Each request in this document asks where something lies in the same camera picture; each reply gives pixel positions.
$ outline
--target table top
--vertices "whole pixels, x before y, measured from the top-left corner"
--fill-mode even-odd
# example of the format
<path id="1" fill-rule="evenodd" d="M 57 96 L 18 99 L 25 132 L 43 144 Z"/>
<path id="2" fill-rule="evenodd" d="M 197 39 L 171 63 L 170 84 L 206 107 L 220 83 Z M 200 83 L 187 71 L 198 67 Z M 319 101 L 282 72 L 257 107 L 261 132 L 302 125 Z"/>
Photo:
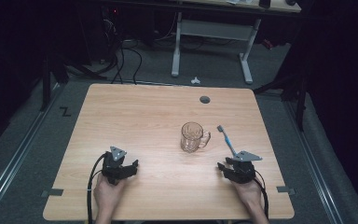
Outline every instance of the table top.
<path id="1" fill-rule="evenodd" d="M 208 96 L 208 104 L 200 101 Z M 180 148 L 181 128 L 199 123 L 211 132 L 207 147 L 194 153 Z M 269 217 L 291 218 L 293 206 L 255 96 L 247 89 L 93 84 L 77 119 L 54 182 L 62 196 L 49 196 L 47 220 L 87 219 L 90 172 L 115 146 L 127 151 L 123 165 L 139 160 L 127 181 L 116 220 L 245 219 L 237 192 L 217 168 L 231 152 L 222 125 L 237 151 L 263 157 L 255 169 L 266 180 Z M 102 168 L 100 162 L 97 171 Z M 92 197 L 93 215 L 98 208 Z"/>
<path id="2" fill-rule="evenodd" d="M 236 5 L 230 4 L 227 0 L 181 0 L 182 2 L 189 3 L 199 3 L 199 4 L 209 4 L 209 5 L 220 5 L 227 7 L 248 7 L 248 8 L 256 8 L 263 9 L 269 11 L 281 11 L 281 12 L 300 12 L 301 7 L 298 4 L 294 6 L 287 5 L 285 0 L 271 0 L 270 7 L 268 9 L 264 9 L 258 5 L 259 0 L 252 0 L 251 3 L 246 3 L 246 1 L 241 0 Z"/>

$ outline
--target tape piece on table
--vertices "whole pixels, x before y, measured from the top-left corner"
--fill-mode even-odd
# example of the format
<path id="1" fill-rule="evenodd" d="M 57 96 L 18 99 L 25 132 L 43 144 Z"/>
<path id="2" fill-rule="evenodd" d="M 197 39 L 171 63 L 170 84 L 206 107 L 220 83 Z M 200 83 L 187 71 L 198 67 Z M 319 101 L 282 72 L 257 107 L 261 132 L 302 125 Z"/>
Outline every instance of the tape piece on table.
<path id="1" fill-rule="evenodd" d="M 296 194 L 295 189 L 290 189 L 290 188 L 288 188 L 286 186 L 278 186 L 277 190 L 278 190 L 279 193 L 288 193 L 289 195 L 295 195 Z"/>
<path id="2" fill-rule="evenodd" d="M 62 196 L 63 189 L 49 189 L 49 190 L 43 190 L 40 197 L 47 198 L 48 196 Z"/>

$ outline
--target person's right hand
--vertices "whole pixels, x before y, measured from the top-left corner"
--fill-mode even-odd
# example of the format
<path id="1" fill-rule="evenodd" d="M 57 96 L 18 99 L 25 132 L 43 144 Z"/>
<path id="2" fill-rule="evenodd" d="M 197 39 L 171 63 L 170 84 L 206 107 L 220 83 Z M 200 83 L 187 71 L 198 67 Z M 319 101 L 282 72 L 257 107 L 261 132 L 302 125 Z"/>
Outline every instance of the person's right hand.
<path id="1" fill-rule="evenodd" d="M 269 223 L 261 204 L 261 188 L 252 180 L 246 184 L 238 184 L 231 181 L 240 196 L 241 201 L 245 204 L 249 215 L 254 224 Z"/>

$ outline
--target glass mug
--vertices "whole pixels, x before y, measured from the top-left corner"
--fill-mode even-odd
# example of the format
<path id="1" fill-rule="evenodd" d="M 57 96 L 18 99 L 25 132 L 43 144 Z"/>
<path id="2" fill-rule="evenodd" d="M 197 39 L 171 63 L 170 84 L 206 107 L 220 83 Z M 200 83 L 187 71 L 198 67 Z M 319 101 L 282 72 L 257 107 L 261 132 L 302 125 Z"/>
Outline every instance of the glass mug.
<path id="1" fill-rule="evenodd" d="M 188 122 L 182 127 L 181 147 L 185 152 L 191 153 L 206 147 L 209 139 L 211 139 L 211 133 L 203 131 L 196 122 Z"/>

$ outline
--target person's left hand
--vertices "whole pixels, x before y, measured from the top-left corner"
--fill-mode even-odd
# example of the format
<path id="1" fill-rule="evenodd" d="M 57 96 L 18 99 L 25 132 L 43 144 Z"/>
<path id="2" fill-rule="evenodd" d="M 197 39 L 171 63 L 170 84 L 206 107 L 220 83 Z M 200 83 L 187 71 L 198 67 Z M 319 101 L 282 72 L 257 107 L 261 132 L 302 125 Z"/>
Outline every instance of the person's left hand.
<path id="1" fill-rule="evenodd" d="M 98 205 L 96 223 L 111 222 L 113 211 L 120 201 L 126 181 L 127 179 L 122 179 L 115 186 L 109 183 L 106 176 L 98 174 L 97 186 L 94 189 L 94 197 Z"/>

